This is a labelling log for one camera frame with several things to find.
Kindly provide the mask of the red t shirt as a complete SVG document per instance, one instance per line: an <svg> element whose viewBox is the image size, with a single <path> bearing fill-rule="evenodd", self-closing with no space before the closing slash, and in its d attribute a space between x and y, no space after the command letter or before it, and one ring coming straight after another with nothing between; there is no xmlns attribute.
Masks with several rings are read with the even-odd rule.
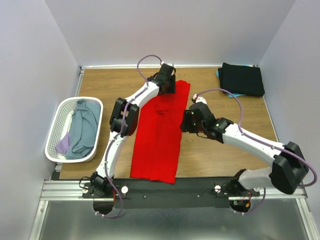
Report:
<svg viewBox="0 0 320 240"><path fill-rule="evenodd" d="M174 184L183 121L191 85L179 80L176 92L156 96L140 112L130 177Z"/></svg>

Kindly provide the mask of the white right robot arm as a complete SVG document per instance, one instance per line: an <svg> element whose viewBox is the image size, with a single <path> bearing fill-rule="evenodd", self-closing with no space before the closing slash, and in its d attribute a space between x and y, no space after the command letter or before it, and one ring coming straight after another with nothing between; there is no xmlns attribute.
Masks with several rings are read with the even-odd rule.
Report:
<svg viewBox="0 0 320 240"><path fill-rule="evenodd" d="M283 144L239 129L229 119L215 118L203 102L196 102L184 111L180 129L191 134L203 133L210 140L242 149L269 164L267 168L239 170L228 185L236 196L254 188L272 187L292 195L309 172L296 143Z"/></svg>

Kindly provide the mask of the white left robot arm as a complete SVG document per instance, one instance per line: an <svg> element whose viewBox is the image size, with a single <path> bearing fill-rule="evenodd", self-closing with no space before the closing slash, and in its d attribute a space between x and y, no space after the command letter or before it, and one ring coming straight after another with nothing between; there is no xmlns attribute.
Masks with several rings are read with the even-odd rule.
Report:
<svg viewBox="0 0 320 240"><path fill-rule="evenodd" d="M99 197L107 197L115 188L112 178L116 163L126 140L136 131L141 108L156 96L175 92L176 69L172 63L162 62L159 71L146 78L139 90L115 101L109 120L108 144L100 164L90 177L91 187Z"/></svg>

